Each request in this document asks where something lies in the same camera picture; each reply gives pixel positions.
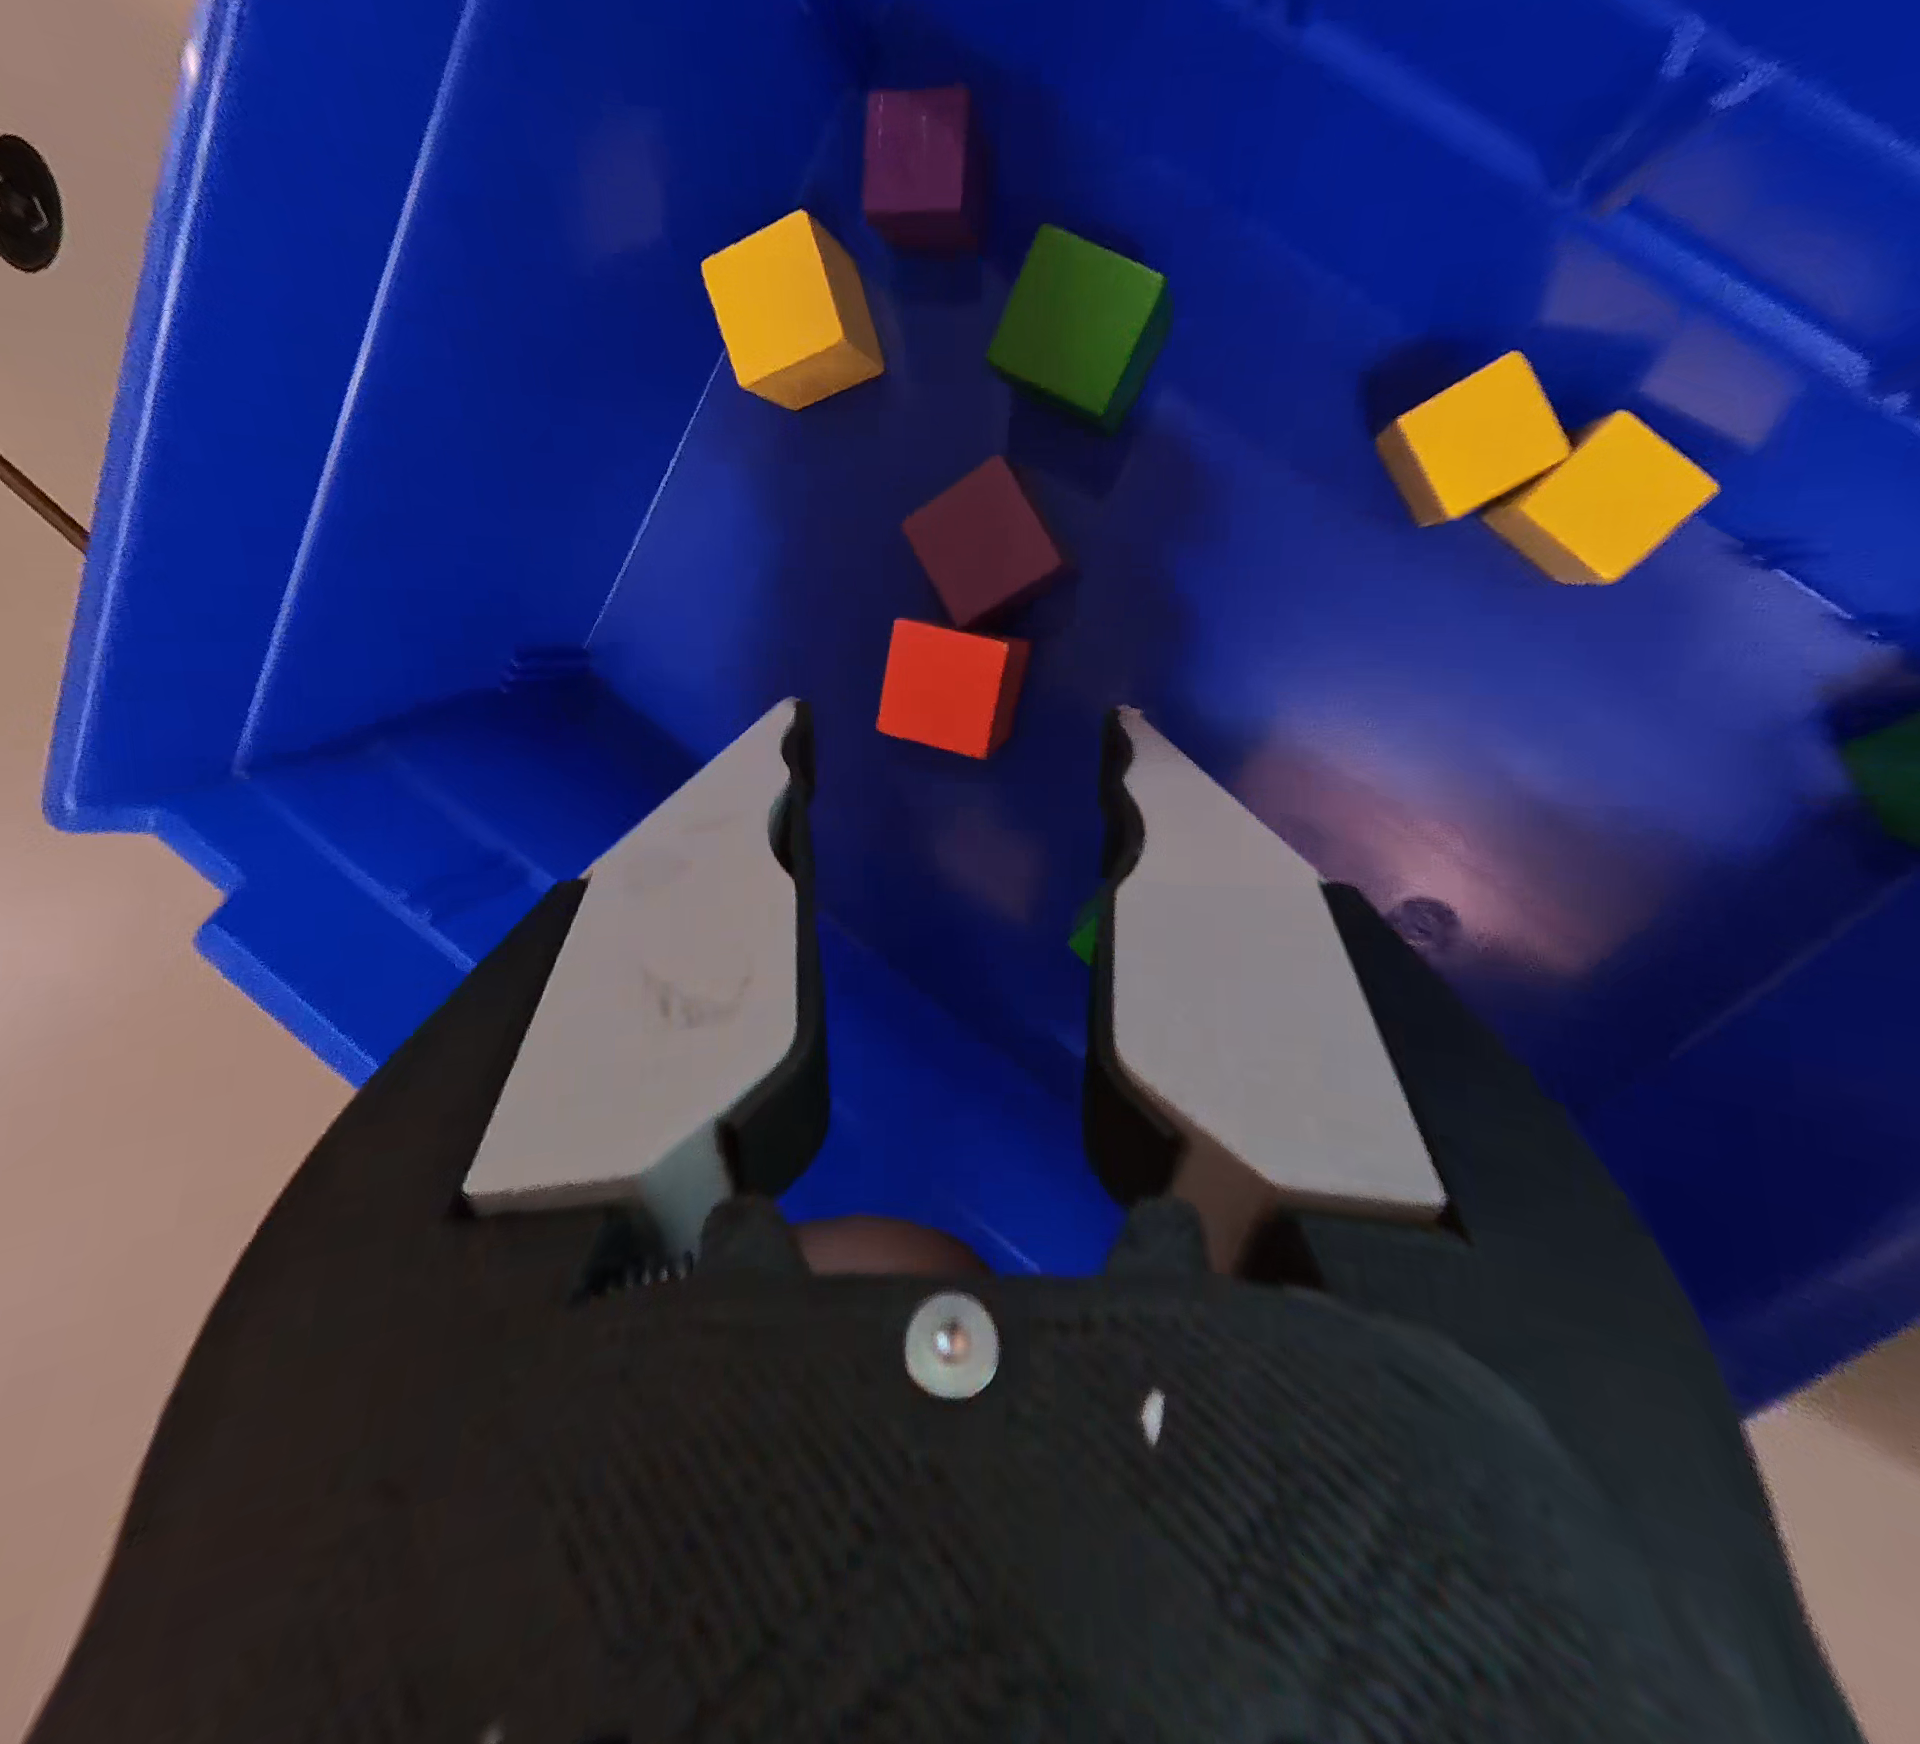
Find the blue plastic bin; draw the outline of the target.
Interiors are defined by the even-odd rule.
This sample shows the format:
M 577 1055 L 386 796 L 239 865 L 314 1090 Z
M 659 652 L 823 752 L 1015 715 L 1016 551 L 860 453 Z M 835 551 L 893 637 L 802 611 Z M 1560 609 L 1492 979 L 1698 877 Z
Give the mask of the blue plastic bin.
M 1067 1272 L 1098 732 L 1131 701 L 1585 1124 L 1747 1409 L 1918 1321 L 1918 0 L 205 0 L 45 810 L 149 833 L 342 1078 L 778 697 L 835 1124 L 799 1202 Z M 962 81 L 975 254 L 860 211 Z M 806 210 L 886 371 L 738 387 Z M 1172 289 L 1116 435 L 1003 381 L 1039 224 Z M 1387 418 L 1523 351 L 1720 496 L 1609 585 L 1422 530 Z M 901 520 L 1005 455 L 1067 577 L 986 762 L 879 732 Z

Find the red wooden cube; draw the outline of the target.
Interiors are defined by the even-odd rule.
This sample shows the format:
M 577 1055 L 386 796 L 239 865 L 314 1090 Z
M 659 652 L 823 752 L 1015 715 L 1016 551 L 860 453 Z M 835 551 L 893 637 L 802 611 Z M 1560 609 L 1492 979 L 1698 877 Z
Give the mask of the red wooden cube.
M 1012 735 L 1030 642 L 894 620 L 879 694 L 880 735 L 990 759 Z

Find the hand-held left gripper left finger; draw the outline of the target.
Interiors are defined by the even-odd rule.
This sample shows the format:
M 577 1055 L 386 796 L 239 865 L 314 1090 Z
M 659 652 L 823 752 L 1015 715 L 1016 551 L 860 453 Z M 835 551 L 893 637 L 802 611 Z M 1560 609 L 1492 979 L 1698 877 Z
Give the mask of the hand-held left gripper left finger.
M 781 698 L 586 872 L 461 1194 L 614 1209 L 693 1252 L 829 1126 L 812 715 Z

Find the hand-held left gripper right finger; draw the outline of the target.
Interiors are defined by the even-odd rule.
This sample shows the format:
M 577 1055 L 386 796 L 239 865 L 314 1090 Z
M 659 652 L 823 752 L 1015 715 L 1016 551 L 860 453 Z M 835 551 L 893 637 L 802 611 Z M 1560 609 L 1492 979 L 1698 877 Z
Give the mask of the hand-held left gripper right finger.
M 1132 705 L 1101 731 L 1098 810 L 1081 1140 L 1104 1192 L 1184 1201 L 1206 1243 L 1292 1215 L 1438 1228 L 1323 874 Z

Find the yellow wooden cube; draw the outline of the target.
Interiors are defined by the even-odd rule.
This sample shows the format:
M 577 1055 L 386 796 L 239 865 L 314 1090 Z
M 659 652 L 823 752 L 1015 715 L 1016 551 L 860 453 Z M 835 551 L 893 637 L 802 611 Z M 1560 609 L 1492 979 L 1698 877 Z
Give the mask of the yellow wooden cube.
M 755 400 L 799 414 L 886 371 L 857 265 L 806 210 L 709 254 L 703 285 Z
M 1720 496 L 1720 482 L 1639 415 L 1591 421 L 1571 453 L 1482 513 L 1482 524 L 1563 585 L 1609 585 Z
M 1422 530 L 1470 519 L 1571 459 L 1571 435 L 1519 349 L 1429 393 L 1377 434 L 1377 455 Z

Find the black table grommet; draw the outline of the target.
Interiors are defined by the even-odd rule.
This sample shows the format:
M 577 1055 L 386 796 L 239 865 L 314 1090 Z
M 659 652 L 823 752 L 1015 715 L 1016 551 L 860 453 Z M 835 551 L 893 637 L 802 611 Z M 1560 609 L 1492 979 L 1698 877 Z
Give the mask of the black table grommet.
M 22 135 L 0 135 L 4 262 L 45 271 L 62 248 L 62 196 L 42 152 Z

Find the purple wooden cube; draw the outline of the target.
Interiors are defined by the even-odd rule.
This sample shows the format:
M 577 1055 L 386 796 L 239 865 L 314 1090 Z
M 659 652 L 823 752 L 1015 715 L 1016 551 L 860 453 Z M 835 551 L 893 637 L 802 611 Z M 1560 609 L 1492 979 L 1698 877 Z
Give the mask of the purple wooden cube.
M 1005 455 L 901 520 L 951 629 L 986 629 L 1067 577 L 1067 555 Z
M 988 175 L 962 81 L 876 87 L 867 95 L 860 211 L 901 252 L 975 254 Z

